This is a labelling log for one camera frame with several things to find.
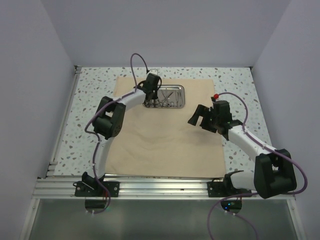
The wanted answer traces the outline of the steel instrument tray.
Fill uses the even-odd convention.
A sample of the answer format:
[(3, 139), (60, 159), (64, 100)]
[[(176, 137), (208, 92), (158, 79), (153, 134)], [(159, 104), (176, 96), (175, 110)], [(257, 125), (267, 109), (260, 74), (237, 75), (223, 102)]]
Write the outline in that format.
[(173, 95), (170, 97), (170, 101), (173, 101), (175, 103), (174, 107), (158, 107), (157, 109), (182, 109), (185, 106), (186, 100), (185, 100), (185, 88), (182, 85), (174, 85), (174, 84), (165, 84), (162, 85), (158, 92), (157, 96), (158, 98), (156, 100), (161, 101), (163, 99), (161, 95), (161, 91), (170, 92), (173, 91)]

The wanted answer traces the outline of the steel surgical scissors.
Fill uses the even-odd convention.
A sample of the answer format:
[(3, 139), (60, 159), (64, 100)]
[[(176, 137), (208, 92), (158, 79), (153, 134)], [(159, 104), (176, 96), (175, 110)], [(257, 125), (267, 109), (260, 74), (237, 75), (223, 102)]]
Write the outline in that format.
[(173, 108), (175, 106), (175, 103), (173, 101), (170, 101), (170, 97), (173, 95), (173, 91), (160, 91), (162, 95), (162, 100), (160, 101), (160, 106), (162, 108)]

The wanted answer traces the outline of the beige cloth wrap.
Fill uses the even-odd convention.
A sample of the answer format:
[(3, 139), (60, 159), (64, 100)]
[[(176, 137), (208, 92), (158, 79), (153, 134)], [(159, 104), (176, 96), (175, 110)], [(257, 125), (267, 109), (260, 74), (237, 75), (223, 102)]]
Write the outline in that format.
[(184, 87), (184, 107), (138, 105), (126, 111), (122, 129), (110, 146), (105, 172), (149, 177), (224, 176), (222, 137), (188, 123), (198, 105), (212, 105), (213, 80), (175, 78), (162, 82)]

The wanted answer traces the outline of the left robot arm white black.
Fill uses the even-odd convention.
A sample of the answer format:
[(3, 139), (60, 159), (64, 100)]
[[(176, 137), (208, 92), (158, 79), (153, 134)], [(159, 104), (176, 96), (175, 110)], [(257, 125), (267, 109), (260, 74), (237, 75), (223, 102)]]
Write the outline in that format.
[(82, 175), (82, 182), (92, 196), (99, 196), (103, 190), (107, 190), (103, 184), (106, 160), (113, 140), (122, 129), (126, 111), (156, 99), (161, 85), (160, 76), (148, 73), (146, 79), (136, 83), (128, 93), (114, 98), (103, 97), (101, 99), (95, 115), (84, 129), (86, 133), (97, 137), (91, 169)]

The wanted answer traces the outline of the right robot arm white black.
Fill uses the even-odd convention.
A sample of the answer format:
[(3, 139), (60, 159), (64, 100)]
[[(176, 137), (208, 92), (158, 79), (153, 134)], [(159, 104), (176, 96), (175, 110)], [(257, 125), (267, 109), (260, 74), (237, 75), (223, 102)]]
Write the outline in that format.
[(200, 127), (211, 133), (218, 133), (227, 141), (238, 146), (251, 160), (254, 170), (235, 170), (208, 182), (208, 189), (220, 192), (222, 196), (250, 194), (255, 191), (264, 199), (286, 194), (297, 188), (293, 164), (288, 160), (286, 149), (276, 149), (251, 135), (244, 124), (233, 119), (230, 105), (225, 100), (212, 103), (211, 107), (199, 104), (188, 120), (195, 126), (202, 117)]

